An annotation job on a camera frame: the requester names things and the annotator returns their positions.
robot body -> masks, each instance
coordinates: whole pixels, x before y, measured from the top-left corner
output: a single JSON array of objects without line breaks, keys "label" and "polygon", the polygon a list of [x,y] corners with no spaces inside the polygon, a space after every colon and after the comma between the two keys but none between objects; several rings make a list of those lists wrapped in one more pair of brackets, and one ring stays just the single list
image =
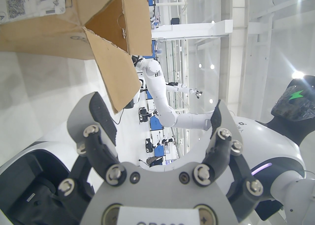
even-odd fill
[{"label": "robot body", "polygon": [[[154,69],[158,69],[158,78],[163,81],[157,81],[155,75],[152,74],[151,68],[146,66],[145,59],[140,60],[135,66],[136,68],[139,67],[143,70],[145,80],[148,83],[148,90],[153,97],[154,102],[155,100],[159,101],[157,111],[159,112],[159,120],[161,124],[165,127],[173,126],[188,129],[204,129],[207,132],[196,147],[185,155],[184,158],[178,159],[165,167],[154,166],[151,169],[152,171],[171,171],[182,167],[187,162],[195,161],[201,163],[204,158],[203,150],[209,144],[212,133],[212,128],[210,128],[210,118],[212,113],[184,113],[177,115],[168,105],[166,100],[165,80],[161,66],[158,62],[153,62],[153,64]],[[308,77],[308,79],[308,84],[314,82],[312,77]],[[310,105],[313,105],[312,102],[310,102],[314,99],[312,97],[314,96],[313,90],[306,94],[305,97],[307,97],[307,99],[305,101],[290,101],[292,98],[295,98],[292,97],[292,94],[295,94],[294,92],[303,92],[303,85],[305,85],[305,83],[299,81],[291,82],[286,92],[279,99],[280,103],[276,104],[274,107],[273,115],[277,116],[277,118],[279,118],[279,116],[284,118],[284,121],[282,122],[284,125],[281,126],[281,128],[278,128],[280,131],[277,130],[277,126],[273,127],[271,125],[272,121],[269,123],[270,125],[263,125],[251,119],[234,117],[235,124],[243,138],[244,148],[242,155],[248,163],[252,175],[261,181],[264,187],[262,201],[267,202],[268,200],[278,200],[279,204],[284,205],[286,214],[289,218],[288,224],[292,225],[312,224],[310,222],[313,219],[313,210],[315,209],[315,180],[304,179],[305,164],[299,151],[299,144],[297,145],[294,138],[288,136],[285,132],[286,130],[292,129],[298,134],[298,129],[302,127],[301,132],[303,133],[305,127],[299,123],[294,123],[294,121],[298,120],[300,123],[308,125],[310,119],[306,118],[315,115],[315,104],[313,107],[310,107]],[[307,114],[303,114],[301,110],[298,110],[301,106],[306,108],[305,112],[307,112]],[[294,112],[296,116],[290,116],[291,112]],[[170,118],[164,119],[165,113],[173,116],[172,121],[170,121]],[[223,193],[228,193],[233,181],[233,175],[230,168],[227,168],[217,180]],[[296,184],[298,182],[299,184],[304,183],[305,187],[297,186]],[[298,211],[299,215],[292,215],[292,212],[295,211]]]}]

white floor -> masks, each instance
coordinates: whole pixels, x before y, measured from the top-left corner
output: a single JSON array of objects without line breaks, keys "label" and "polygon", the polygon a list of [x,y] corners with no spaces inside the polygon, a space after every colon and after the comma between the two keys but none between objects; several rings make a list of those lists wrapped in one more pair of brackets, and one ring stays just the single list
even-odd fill
[{"label": "white floor", "polygon": [[[0,53],[0,166],[44,135],[69,142],[65,121],[84,95],[98,91],[114,116],[94,60]],[[138,164],[145,158],[148,123],[139,123],[138,109],[125,110],[117,126],[117,152],[121,162]]]}]

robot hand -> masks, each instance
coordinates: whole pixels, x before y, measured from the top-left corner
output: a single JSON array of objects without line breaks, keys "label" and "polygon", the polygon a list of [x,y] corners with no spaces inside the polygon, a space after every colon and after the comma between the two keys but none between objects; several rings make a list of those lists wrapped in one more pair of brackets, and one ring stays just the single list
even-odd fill
[{"label": "robot hand", "polygon": [[[238,224],[258,204],[263,188],[241,151],[232,146],[242,138],[223,102],[211,123],[213,132],[201,163],[151,172],[118,161],[117,130],[105,103],[97,92],[84,96],[67,123],[79,157],[59,186],[60,200],[81,225]],[[228,165],[235,182],[226,196],[216,179]],[[91,167],[104,179],[92,198],[83,180]]]}]

cable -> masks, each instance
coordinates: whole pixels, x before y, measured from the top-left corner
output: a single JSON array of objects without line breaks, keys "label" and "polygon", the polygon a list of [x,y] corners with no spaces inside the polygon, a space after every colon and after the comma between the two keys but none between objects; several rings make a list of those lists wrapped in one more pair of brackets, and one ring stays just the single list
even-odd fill
[{"label": "cable", "polygon": [[312,171],[304,170],[304,172],[309,172],[315,175],[315,173],[313,173]]},{"label": "cable", "polygon": [[125,110],[125,109],[123,109],[123,111],[122,111],[122,113],[121,113],[121,115],[120,115],[120,119],[119,119],[119,122],[118,122],[118,123],[110,116],[111,120],[114,121],[114,122],[116,123],[116,125],[119,125],[119,124],[120,124],[121,117],[123,116],[124,110]]}]

ceiling light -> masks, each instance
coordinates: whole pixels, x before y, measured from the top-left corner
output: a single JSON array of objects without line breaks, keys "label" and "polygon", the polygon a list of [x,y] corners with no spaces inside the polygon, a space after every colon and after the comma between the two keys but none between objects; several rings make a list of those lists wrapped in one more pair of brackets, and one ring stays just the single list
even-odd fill
[{"label": "ceiling light", "polygon": [[293,74],[292,74],[292,78],[293,79],[301,79],[304,77],[304,73],[303,72],[299,72],[299,71],[295,71]]}]

